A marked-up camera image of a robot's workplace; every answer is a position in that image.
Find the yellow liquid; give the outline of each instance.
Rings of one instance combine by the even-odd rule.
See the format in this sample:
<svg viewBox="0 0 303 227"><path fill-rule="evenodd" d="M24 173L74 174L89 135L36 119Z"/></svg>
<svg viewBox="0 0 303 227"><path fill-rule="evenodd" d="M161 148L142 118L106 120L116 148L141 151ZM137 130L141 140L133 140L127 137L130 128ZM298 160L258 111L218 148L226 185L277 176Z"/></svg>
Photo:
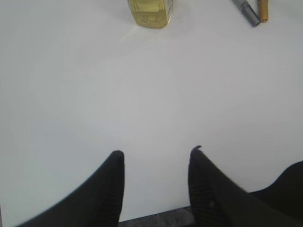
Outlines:
<svg viewBox="0 0 303 227"><path fill-rule="evenodd" d="M172 0L128 0L137 24L152 27L165 27L171 16Z"/></svg>

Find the white table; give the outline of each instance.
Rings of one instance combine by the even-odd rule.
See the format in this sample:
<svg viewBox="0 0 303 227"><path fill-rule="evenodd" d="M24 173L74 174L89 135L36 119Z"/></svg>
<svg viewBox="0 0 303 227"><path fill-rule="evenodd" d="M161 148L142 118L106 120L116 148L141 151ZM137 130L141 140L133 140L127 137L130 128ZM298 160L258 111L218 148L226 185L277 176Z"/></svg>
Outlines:
<svg viewBox="0 0 303 227"><path fill-rule="evenodd" d="M176 0L152 30L125 0L2 0L4 227L57 203L115 149L121 221L189 205L199 144L244 189L271 184L303 160L302 9L272 0L252 28L230 0Z"/></svg>

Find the dark floor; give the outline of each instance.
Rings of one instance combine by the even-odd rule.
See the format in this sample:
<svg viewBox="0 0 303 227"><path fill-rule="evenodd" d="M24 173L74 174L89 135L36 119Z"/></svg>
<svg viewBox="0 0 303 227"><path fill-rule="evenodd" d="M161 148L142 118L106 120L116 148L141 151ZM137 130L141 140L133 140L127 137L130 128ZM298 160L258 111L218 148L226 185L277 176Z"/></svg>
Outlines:
<svg viewBox="0 0 303 227"><path fill-rule="evenodd" d="M194 227L194 218L190 207L185 207L120 222L119 227Z"/></svg>

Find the pen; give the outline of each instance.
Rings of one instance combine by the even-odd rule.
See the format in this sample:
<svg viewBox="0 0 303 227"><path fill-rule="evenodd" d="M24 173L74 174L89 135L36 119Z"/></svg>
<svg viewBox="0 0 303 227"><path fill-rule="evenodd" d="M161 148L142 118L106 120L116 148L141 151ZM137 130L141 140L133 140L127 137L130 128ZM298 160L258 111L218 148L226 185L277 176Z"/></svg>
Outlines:
<svg viewBox="0 0 303 227"><path fill-rule="evenodd" d="M256 15L255 11L252 9L250 4L246 0L232 0L235 5L239 8L245 18L250 22L250 24L255 27L260 24L260 19Z"/></svg>
<svg viewBox="0 0 303 227"><path fill-rule="evenodd" d="M262 23L268 21L268 0L259 0L260 19Z"/></svg>

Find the silver marker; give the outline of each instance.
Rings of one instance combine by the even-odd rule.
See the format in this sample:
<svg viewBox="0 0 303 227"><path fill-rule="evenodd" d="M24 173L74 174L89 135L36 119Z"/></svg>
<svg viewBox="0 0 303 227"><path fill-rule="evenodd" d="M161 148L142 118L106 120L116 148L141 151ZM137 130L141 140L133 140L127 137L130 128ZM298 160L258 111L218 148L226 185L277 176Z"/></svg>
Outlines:
<svg viewBox="0 0 303 227"><path fill-rule="evenodd" d="M250 24L255 27L260 24L260 19L256 15L255 11L251 8L250 4L246 0L232 0L233 3L239 8L242 14L250 22Z"/></svg>

